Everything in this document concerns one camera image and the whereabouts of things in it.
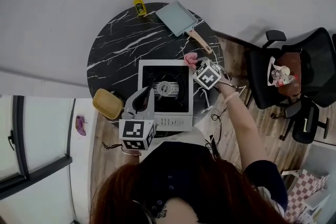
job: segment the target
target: yellow container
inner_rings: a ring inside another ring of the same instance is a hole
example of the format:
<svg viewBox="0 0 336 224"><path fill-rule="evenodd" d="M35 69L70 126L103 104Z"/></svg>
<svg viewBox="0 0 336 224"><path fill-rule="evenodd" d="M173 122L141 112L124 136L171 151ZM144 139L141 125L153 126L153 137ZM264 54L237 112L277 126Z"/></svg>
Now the yellow container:
<svg viewBox="0 0 336 224"><path fill-rule="evenodd" d="M143 0L134 0L134 5L139 16L147 14L147 10Z"/></svg>
<svg viewBox="0 0 336 224"><path fill-rule="evenodd" d="M96 92L92 104L101 114L111 120L116 119L124 107L124 103L118 97L104 89Z"/></svg>

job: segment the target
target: pink checkered fabric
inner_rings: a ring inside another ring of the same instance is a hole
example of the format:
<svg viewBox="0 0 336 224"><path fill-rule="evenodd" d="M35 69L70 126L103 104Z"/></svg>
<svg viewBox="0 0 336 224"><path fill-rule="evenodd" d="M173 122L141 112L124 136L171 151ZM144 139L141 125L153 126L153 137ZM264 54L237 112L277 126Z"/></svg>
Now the pink checkered fabric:
<svg viewBox="0 0 336 224"><path fill-rule="evenodd" d="M302 170L297 183L288 195L288 207L285 219L294 222L305 209L303 205L304 199L323 188L328 178L329 175L318 178L307 172L307 170Z"/></svg>

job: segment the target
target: pink cloth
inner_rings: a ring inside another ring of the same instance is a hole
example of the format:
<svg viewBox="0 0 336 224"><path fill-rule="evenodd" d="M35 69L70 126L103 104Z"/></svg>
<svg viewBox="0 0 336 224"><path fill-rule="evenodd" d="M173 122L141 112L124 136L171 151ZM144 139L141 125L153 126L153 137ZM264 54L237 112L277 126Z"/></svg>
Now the pink cloth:
<svg viewBox="0 0 336 224"><path fill-rule="evenodd" d="M198 62L197 59L197 53L195 52L189 52L184 56L184 61L186 62L186 64L192 68L192 69L196 69L196 63Z"/></svg>

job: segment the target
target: black office chair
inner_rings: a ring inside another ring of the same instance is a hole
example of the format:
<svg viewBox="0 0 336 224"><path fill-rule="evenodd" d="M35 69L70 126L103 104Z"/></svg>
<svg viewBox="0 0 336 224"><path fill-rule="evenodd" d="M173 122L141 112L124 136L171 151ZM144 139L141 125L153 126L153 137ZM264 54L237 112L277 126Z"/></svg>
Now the black office chair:
<svg viewBox="0 0 336 224"><path fill-rule="evenodd" d="M294 51L300 52L302 94L322 107L336 101L336 51L327 30L318 28L303 41L283 45L281 50L267 47L274 41L286 41L284 33L270 30L266 36L268 42L262 49L245 52L247 76L258 108L268 108L287 98L276 87L267 86L265 77L271 56L278 59Z"/></svg>
<svg viewBox="0 0 336 224"><path fill-rule="evenodd" d="M287 108L282 116L271 114L272 119L290 118L288 127L284 135L279 137L285 141L291 128L293 127L292 137L299 143L310 144L314 141L317 127L324 128L323 139L327 138L329 130L329 118L326 123L319 121L320 110L317 105L307 97L302 97L300 100Z"/></svg>

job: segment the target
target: bracelet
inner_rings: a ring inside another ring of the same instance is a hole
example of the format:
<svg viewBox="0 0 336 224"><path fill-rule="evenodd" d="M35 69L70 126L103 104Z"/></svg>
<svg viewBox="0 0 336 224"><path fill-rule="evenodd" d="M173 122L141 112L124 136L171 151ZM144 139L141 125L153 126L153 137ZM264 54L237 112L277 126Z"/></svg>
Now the bracelet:
<svg viewBox="0 0 336 224"><path fill-rule="evenodd" d="M227 98L224 100L224 104L226 104L233 96L239 95L239 92L231 93Z"/></svg>
<svg viewBox="0 0 336 224"><path fill-rule="evenodd" d="M129 155L129 156L141 156L142 155L141 152L139 152L139 154L131 154L131 153L125 152L122 147L121 147L121 151L123 152L123 154Z"/></svg>

